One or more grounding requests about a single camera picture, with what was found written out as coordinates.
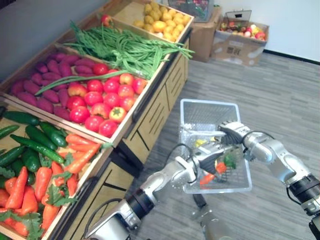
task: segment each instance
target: wooden drawer panel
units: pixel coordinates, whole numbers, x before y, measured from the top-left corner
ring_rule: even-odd
[[[162,87],[159,95],[154,100],[143,122],[138,128],[138,132],[143,138],[149,150],[154,146],[159,133],[162,130],[169,115],[166,88]]]

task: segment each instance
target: gray carpet floor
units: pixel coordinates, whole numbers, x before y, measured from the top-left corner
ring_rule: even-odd
[[[237,104],[244,124],[273,135],[320,178],[320,67],[264,53],[253,67],[213,59],[190,61],[188,81],[130,193],[162,168],[179,142],[182,98]],[[238,240],[314,240],[310,218],[288,199],[269,169],[256,161],[249,167],[252,191],[204,196],[215,215],[227,222]],[[164,195],[133,239],[203,240],[198,221],[192,219],[196,211],[192,195]]]

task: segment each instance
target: wooden produce stand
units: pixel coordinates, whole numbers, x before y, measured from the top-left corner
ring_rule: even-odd
[[[112,0],[81,21],[78,26],[84,30],[100,26],[100,20],[97,16],[101,13],[107,13],[113,16],[114,25],[119,29],[130,30],[148,39],[166,41],[156,34],[150,34],[143,29],[131,25],[134,19],[120,17],[119,11],[123,13],[126,9],[132,10],[134,6],[138,7],[139,11],[142,11],[142,2],[141,0]],[[184,44],[184,48],[189,48],[190,24],[194,17],[190,16],[190,19],[190,23],[177,40],[179,43]],[[4,97],[3,101],[15,108],[35,114],[44,121],[48,121],[97,143],[109,142],[113,146],[113,148],[108,148],[104,152],[94,169],[90,172],[90,175],[81,184],[81,188],[79,188],[76,194],[78,201],[75,204],[64,207],[63,213],[59,218],[54,220],[54,225],[50,227],[50,231],[43,238],[45,240],[82,239],[85,225],[91,213],[105,201],[125,196],[134,177],[137,177],[142,170],[143,164],[146,162],[188,78],[189,61],[181,53],[168,54],[165,57],[167,61],[160,64],[111,138],[104,137],[85,129],[84,126],[45,112],[9,94],[11,84],[17,78],[28,76],[31,71],[30,69],[37,62],[46,59],[48,55],[57,50],[69,54],[78,54],[76,50],[62,46],[62,43],[72,42],[74,39],[75,34],[72,30],[69,30],[0,85],[0,92],[2,92],[1,95]],[[96,62],[103,62],[92,56],[86,55],[85,57]],[[98,211],[92,222],[96,222],[112,206],[114,206],[114,203]],[[14,239],[17,240],[25,239],[10,230],[8,235],[14,236]]]

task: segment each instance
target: apple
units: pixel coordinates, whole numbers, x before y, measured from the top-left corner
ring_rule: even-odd
[[[101,116],[104,119],[109,118],[109,113],[111,111],[111,107],[103,102],[98,102],[92,106],[90,113],[94,116]]]

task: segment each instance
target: box of fruit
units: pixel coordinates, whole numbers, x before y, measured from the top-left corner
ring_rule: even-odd
[[[194,20],[194,16],[151,0],[111,0],[101,12],[130,25],[134,33],[172,43],[180,42]]]
[[[8,99],[0,102],[0,232],[47,240],[113,148]]]

